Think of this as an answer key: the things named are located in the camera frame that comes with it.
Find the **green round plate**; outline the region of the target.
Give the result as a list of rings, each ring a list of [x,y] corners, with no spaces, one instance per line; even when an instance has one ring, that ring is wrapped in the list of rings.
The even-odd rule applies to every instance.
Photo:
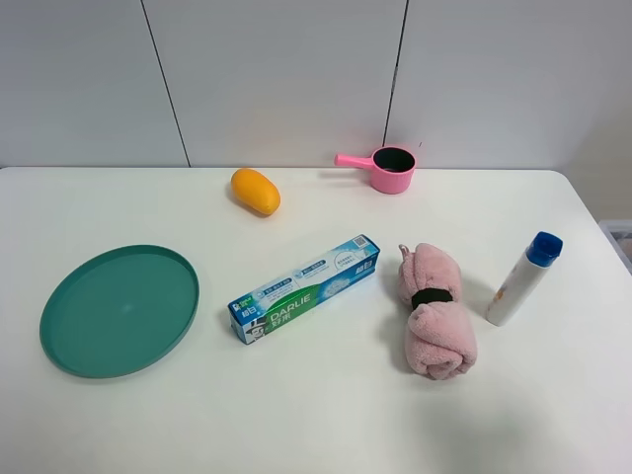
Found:
[[[54,290],[40,317],[39,340],[62,371],[107,379],[166,356],[192,326],[198,275],[179,253],[155,245],[105,252]]]

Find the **clear plastic storage bin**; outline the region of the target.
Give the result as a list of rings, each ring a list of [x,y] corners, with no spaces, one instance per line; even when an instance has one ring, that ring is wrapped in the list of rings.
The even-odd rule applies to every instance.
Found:
[[[632,220],[601,220],[599,228],[629,273],[632,273]]]

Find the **Darlie toothpaste box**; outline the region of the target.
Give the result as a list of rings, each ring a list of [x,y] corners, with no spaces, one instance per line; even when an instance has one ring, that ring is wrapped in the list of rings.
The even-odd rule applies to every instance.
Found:
[[[366,235],[311,259],[231,301],[231,327],[250,345],[374,273],[379,247]]]

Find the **orange mango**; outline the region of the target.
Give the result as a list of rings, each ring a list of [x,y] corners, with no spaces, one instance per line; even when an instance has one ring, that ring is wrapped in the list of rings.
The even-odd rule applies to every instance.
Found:
[[[231,177],[230,185],[239,201],[262,215],[272,215],[280,206],[277,187],[254,169],[237,170]]]

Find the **white bottle blue cap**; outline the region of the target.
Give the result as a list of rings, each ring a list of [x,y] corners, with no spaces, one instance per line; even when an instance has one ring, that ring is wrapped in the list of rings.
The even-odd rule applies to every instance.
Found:
[[[538,286],[562,249],[559,237],[538,232],[496,292],[487,308],[486,320],[497,327],[505,325]]]

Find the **rolled pink towel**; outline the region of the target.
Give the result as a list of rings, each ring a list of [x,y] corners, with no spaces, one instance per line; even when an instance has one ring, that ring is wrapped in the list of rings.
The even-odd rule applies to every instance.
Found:
[[[445,380],[466,373],[478,348],[470,317],[462,304],[461,270],[440,248],[401,244],[398,292],[411,309],[406,324],[406,360],[416,373]]]

